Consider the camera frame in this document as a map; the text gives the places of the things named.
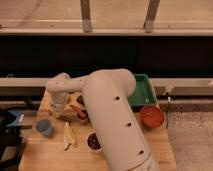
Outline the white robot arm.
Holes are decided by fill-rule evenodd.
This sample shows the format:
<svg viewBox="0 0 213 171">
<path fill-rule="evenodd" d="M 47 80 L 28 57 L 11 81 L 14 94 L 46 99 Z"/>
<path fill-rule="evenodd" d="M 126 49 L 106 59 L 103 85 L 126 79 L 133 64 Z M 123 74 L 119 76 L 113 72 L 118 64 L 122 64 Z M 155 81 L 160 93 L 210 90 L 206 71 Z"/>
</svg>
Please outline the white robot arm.
<svg viewBox="0 0 213 171">
<path fill-rule="evenodd" d="M 127 100 L 135 87 L 135 77 L 127 69 L 99 70 L 77 78 L 61 73 L 46 83 L 57 115 L 70 92 L 82 94 L 111 171 L 160 171 Z"/>
</svg>

